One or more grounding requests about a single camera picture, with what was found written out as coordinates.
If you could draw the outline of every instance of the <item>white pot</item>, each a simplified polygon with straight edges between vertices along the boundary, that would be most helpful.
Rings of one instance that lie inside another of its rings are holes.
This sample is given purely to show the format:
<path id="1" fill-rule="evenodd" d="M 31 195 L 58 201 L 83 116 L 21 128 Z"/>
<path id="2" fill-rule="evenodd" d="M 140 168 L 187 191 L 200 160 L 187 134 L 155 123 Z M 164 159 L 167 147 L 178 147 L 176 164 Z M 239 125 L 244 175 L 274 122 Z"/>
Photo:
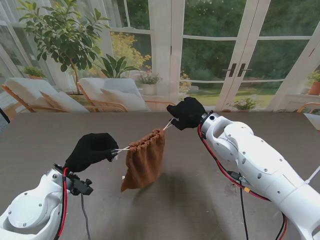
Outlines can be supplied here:
<path id="1" fill-rule="evenodd" d="M 310 90 L 310 87 L 304 87 L 301 90 L 301 94 L 308 94 L 309 90 Z"/>
<path id="2" fill-rule="evenodd" d="M 156 95 L 157 86 L 155 84 L 142 84 L 143 95 Z"/>

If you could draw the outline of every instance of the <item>black glove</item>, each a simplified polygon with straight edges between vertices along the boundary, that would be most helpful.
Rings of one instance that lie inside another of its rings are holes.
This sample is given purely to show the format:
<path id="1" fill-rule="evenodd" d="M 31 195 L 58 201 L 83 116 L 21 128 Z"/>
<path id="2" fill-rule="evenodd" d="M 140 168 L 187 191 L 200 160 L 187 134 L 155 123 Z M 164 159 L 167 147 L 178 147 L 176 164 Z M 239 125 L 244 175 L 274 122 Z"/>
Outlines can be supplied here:
<path id="1" fill-rule="evenodd" d="M 179 119 L 179 121 L 173 119 L 171 122 L 179 130 L 196 128 L 202 120 L 202 115 L 206 113 L 204 106 L 193 97 L 186 97 L 177 106 L 169 105 L 166 109 L 172 116 Z"/>
<path id="2" fill-rule="evenodd" d="M 117 142 L 108 133 L 90 133 L 80 138 L 73 152 L 65 161 L 64 168 L 78 173 L 85 170 L 91 164 L 104 159 L 112 162 L 117 155 Z"/>

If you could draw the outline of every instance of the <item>brown cloth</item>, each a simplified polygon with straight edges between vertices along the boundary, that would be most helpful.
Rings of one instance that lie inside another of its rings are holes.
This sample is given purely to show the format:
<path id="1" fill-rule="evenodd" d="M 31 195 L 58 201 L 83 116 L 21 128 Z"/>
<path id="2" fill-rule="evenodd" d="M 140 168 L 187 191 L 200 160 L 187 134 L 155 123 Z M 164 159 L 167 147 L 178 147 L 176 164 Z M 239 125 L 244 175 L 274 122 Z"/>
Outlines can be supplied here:
<path id="1" fill-rule="evenodd" d="M 126 189 L 143 188 L 160 176 L 165 141 L 165 131 L 155 129 L 153 133 L 129 145 L 130 149 L 125 160 L 128 171 L 121 192 Z"/>

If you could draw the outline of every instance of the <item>table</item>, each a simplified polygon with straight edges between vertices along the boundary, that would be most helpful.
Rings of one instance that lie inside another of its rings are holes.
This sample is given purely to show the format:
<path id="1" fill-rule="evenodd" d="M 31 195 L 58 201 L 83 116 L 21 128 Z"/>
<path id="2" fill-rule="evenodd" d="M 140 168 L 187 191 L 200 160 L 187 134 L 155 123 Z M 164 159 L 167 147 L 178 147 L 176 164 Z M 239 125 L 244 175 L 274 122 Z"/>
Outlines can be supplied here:
<path id="1" fill-rule="evenodd" d="M 307 179 L 319 165 L 320 135 L 303 114 L 222 113 L 248 124 Z M 35 188 L 53 165 L 63 164 L 88 133 L 110 133 L 120 148 L 163 128 L 170 115 L 147 113 L 21 113 L 0 135 L 0 212 L 21 192 Z M 163 174 L 152 185 L 120 193 L 125 153 L 92 165 L 79 176 L 92 180 L 85 196 L 92 240 L 243 240 L 239 189 L 220 173 L 196 129 L 166 130 Z M 232 164 L 224 164 L 235 170 Z M 311 185 L 319 192 L 320 177 Z M 282 216 L 272 203 L 244 193 L 250 239 L 275 239 Z M 289 224 L 286 239 L 297 240 Z M 70 195 L 61 240 L 86 240 L 80 196 Z"/>

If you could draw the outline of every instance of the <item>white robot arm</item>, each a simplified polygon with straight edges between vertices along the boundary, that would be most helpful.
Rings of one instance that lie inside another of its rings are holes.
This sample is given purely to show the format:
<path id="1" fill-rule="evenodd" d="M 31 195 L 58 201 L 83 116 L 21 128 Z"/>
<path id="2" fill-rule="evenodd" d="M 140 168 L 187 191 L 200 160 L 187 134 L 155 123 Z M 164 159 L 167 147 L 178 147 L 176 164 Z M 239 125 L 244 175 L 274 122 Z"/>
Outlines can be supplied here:
<path id="1" fill-rule="evenodd" d="M 209 113 L 201 133 L 222 159 L 234 161 L 244 181 L 270 199 L 296 226 L 303 240 L 320 240 L 320 194 L 272 146 L 242 123 Z"/>
<path id="2" fill-rule="evenodd" d="M 62 182 L 62 168 L 55 164 L 35 189 L 18 195 L 0 216 L 0 240 L 53 240 L 62 215 Z M 70 173 L 66 178 L 67 193 L 89 195 L 93 191 L 91 183 Z M 40 231 L 35 230 L 43 225 Z M 35 233 L 25 234 L 23 229 Z"/>

